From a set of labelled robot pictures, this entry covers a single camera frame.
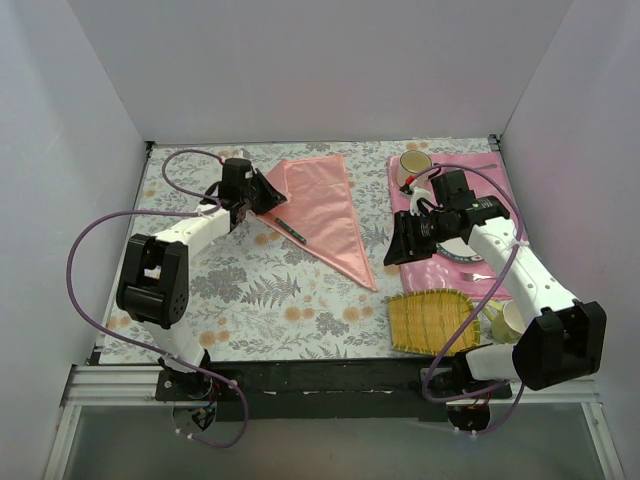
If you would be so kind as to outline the green handled metal spoon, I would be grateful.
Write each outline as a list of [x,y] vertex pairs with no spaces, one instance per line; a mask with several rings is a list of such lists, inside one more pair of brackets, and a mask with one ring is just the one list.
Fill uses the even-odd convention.
[[307,244],[307,239],[301,235],[298,231],[296,231],[294,228],[292,228],[288,223],[286,223],[284,220],[282,220],[279,217],[275,218],[275,222],[277,225],[279,225],[282,229],[284,229],[289,235],[291,235],[296,241],[298,241],[299,243],[306,245]]

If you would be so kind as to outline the peach satin napkin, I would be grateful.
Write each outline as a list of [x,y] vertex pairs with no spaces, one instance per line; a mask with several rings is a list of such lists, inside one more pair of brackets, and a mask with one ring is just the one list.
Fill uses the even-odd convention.
[[[282,160],[267,174],[287,201],[258,219],[360,286],[377,285],[361,238],[341,154]],[[279,217],[307,239],[303,245],[276,224]]]

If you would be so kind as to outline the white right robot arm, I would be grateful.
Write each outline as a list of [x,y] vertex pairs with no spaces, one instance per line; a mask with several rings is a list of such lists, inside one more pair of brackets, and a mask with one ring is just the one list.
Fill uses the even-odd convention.
[[539,391],[599,371],[607,316],[596,302],[583,302],[543,265],[523,238],[524,224],[515,202],[500,185],[479,197],[469,187],[469,168],[446,164],[431,180],[436,204],[415,198],[414,209],[393,215],[394,230],[384,258],[403,265],[431,258],[439,244],[461,239],[505,287],[525,325],[513,345],[489,344],[454,355],[448,370],[440,360],[454,344],[449,339],[422,381],[423,396],[446,402],[488,393],[518,380]]

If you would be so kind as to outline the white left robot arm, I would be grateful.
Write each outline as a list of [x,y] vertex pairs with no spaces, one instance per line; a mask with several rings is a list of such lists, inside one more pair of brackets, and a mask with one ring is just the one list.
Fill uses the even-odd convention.
[[136,234],[126,246],[116,293],[119,309],[142,324],[163,352],[161,364],[179,372],[178,387],[193,400],[213,386],[200,367],[205,350],[183,316],[189,303],[191,261],[231,233],[251,212],[263,215],[286,197],[247,159],[223,161],[221,180],[209,188],[194,213],[153,235]]

